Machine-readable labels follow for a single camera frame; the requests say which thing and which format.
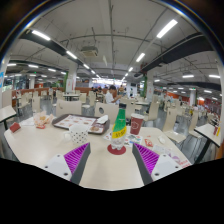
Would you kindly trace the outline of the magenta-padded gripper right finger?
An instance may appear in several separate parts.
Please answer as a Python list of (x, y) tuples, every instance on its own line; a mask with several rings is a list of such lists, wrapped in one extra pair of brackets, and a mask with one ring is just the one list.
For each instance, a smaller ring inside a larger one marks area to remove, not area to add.
[(169, 155), (158, 155), (137, 143), (133, 144), (132, 153), (137, 161), (140, 175), (145, 185), (182, 169)]

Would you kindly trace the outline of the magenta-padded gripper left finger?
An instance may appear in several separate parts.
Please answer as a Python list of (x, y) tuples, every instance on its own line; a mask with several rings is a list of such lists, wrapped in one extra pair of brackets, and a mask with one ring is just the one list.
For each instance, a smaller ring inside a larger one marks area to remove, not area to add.
[(79, 184), (90, 152), (90, 144), (83, 144), (65, 155), (55, 155), (43, 166), (43, 169), (72, 183)]

